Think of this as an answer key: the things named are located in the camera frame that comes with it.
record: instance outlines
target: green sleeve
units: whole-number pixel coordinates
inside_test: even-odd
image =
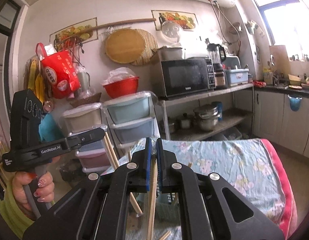
[[[26,217],[17,206],[13,197],[11,181],[7,184],[4,200],[0,200],[0,214],[10,229],[20,239],[22,239],[25,230],[33,223],[33,221]]]

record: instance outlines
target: microwave door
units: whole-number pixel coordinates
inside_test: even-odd
[[[208,71],[203,58],[161,62],[166,96],[208,90]]]

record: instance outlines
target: pink blanket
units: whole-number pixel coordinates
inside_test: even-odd
[[[282,166],[281,160],[276,150],[267,139],[261,139],[261,141],[268,150],[272,163],[277,170],[282,190],[286,198],[286,205],[284,208],[282,218],[280,220],[279,227],[283,231],[283,234],[287,239],[296,230],[296,222],[297,222],[296,202],[293,197],[288,176]]]

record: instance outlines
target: stainless steel pot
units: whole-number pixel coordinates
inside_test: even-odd
[[[218,107],[213,105],[204,105],[193,110],[197,118],[208,119],[218,114]]]
[[[218,124],[218,118],[220,117],[221,113],[214,115],[208,119],[200,119],[200,118],[196,118],[196,123],[197,126],[206,132],[210,132],[213,131],[216,127],[216,125]]]
[[[170,134],[174,133],[176,131],[176,121],[174,119],[171,119],[170,117],[168,117],[168,125],[169,125]],[[161,128],[162,132],[165,133],[163,120],[160,121],[160,128]]]
[[[185,49],[162,47],[157,50],[161,61],[185,59]]]
[[[179,120],[179,125],[181,129],[190,129],[191,128],[191,123],[192,123],[192,118],[187,115],[187,113],[184,113]]]

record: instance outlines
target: tile floor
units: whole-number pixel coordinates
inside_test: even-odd
[[[299,225],[309,211],[309,159],[273,144],[287,173],[296,200]]]

